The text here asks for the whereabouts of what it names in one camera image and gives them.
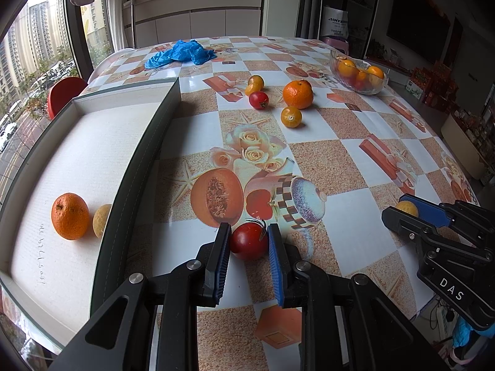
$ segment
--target blue plastic bag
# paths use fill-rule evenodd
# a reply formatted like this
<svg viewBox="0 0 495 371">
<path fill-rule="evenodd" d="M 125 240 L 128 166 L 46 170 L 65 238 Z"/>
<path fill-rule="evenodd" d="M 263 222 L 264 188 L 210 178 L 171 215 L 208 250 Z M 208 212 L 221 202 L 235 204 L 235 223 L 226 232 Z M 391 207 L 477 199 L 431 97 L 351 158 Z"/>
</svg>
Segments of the blue plastic bag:
<svg viewBox="0 0 495 371">
<path fill-rule="evenodd" d="M 495 335 L 495 323 L 487 330 L 479 332 L 473 329 L 473 327 L 469 325 L 463 317 L 457 318 L 457 323 L 455 324 L 454 332 L 452 333 L 452 346 L 454 348 L 465 346 L 467 342 L 469 342 L 469 334 L 472 330 L 481 336 L 486 336 L 491 339 L 493 338 L 493 335 Z"/>
<path fill-rule="evenodd" d="M 216 58 L 216 54 L 213 50 L 205 50 L 203 46 L 194 40 L 190 42 L 178 41 L 173 48 L 156 53 L 152 58 L 146 61 L 144 67 L 153 69 L 158 68 L 159 66 L 165 66 L 173 61 L 189 60 L 196 65 L 200 65 L 213 58 Z"/>
</svg>

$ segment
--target window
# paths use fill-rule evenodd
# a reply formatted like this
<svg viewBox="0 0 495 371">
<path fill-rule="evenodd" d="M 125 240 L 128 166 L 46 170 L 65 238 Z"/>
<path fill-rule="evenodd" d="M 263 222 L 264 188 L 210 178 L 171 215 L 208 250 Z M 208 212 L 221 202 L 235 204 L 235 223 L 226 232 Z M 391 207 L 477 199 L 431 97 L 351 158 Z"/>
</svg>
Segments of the window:
<svg viewBox="0 0 495 371">
<path fill-rule="evenodd" d="M 107 15 L 106 0 L 95 0 L 81 7 L 84 34 L 94 68 L 113 53 Z"/>
<path fill-rule="evenodd" d="M 61 78 L 78 76 L 72 69 L 59 1 L 28 0 L 0 41 L 0 206 L 24 158 L 50 123 L 46 105 L 49 88 Z M 2 135 L 7 126 L 14 131 Z M 0 323 L 7 337 L 20 343 L 24 358 L 31 351 L 43 353 L 18 328 L 22 321 L 0 314 Z M 33 358 L 29 356 L 28 363 L 38 370 Z"/>
</svg>

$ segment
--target window frame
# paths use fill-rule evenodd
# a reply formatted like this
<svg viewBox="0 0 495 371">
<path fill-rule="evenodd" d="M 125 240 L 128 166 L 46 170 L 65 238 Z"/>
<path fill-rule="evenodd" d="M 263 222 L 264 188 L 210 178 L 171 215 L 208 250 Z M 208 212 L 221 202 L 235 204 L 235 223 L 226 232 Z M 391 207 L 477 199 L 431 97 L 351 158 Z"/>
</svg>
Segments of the window frame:
<svg viewBox="0 0 495 371">
<path fill-rule="evenodd" d="M 63 1 L 65 10 L 65 25 L 67 27 L 67 36 L 69 38 L 69 45 L 74 58 L 74 64 L 76 65 L 76 69 L 81 78 L 88 81 L 91 74 L 95 70 L 95 67 L 91 61 L 89 46 L 84 33 L 81 7 L 73 5 L 70 0 Z"/>
</svg>

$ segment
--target power strip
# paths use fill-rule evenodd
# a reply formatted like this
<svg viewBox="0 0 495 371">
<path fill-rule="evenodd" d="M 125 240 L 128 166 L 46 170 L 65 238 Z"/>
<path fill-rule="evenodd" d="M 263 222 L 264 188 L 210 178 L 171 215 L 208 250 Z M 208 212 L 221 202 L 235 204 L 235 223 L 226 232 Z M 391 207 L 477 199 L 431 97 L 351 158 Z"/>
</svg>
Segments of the power strip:
<svg viewBox="0 0 495 371">
<path fill-rule="evenodd" d="M 454 320 L 452 322 L 447 322 L 447 308 L 444 307 L 446 303 L 442 300 L 441 304 L 442 306 L 437 308 L 437 320 L 440 340 L 444 340 L 452 336 L 452 332 L 454 332 L 454 326 L 459 315 L 454 311 Z"/>
</svg>

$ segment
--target red chair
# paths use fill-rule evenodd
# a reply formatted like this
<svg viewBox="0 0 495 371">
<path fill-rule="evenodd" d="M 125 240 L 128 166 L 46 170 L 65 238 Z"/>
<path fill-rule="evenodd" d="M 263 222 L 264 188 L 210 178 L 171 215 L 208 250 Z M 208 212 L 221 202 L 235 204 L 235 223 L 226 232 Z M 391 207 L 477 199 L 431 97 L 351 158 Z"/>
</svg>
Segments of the red chair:
<svg viewBox="0 0 495 371">
<path fill-rule="evenodd" d="M 70 100 L 78 96 L 88 83 L 77 76 L 69 76 L 58 81 L 48 93 L 48 115 L 50 120 L 60 113 L 60 110 L 70 102 Z"/>
</svg>

